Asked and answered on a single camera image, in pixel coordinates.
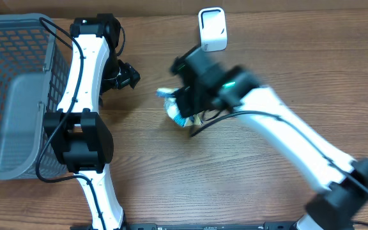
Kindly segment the white blue wipes pack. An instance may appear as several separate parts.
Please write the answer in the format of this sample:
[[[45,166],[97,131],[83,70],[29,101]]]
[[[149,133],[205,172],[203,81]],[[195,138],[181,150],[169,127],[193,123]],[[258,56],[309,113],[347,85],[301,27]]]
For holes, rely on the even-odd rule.
[[[201,126],[203,120],[200,116],[193,115],[188,118],[184,118],[178,109],[176,98],[173,93],[177,92],[178,88],[158,88],[156,95],[160,98],[164,98],[164,110],[167,115],[180,127],[189,127],[192,125]]]

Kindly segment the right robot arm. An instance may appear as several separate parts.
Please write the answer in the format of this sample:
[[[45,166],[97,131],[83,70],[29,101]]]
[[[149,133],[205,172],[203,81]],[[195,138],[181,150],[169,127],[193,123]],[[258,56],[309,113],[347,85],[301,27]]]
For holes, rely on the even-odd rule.
[[[183,86],[174,92],[187,118],[228,111],[264,137],[307,180],[316,195],[294,229],[352,229],[368,201],[368,159],[357,160],[329,143],[297,116],[269,85],[243,66],[226,70],[199,46],[177,57],[171,73]]]

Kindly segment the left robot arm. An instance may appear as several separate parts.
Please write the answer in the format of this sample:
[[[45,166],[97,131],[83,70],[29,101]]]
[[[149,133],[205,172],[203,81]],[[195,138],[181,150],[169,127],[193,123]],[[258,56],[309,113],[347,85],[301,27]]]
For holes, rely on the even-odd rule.
[[[76,18],[64,35],[72,40],[72,63],[56,111],[43,117],[48,140],[36,160],[36,175],[45,183],[79,182],[92,214],[87,229],[129,229],[111,179],[114,141],[99,107],[106,91],[134,88],[141,76],[119,59],[125,30],[113,14]]]

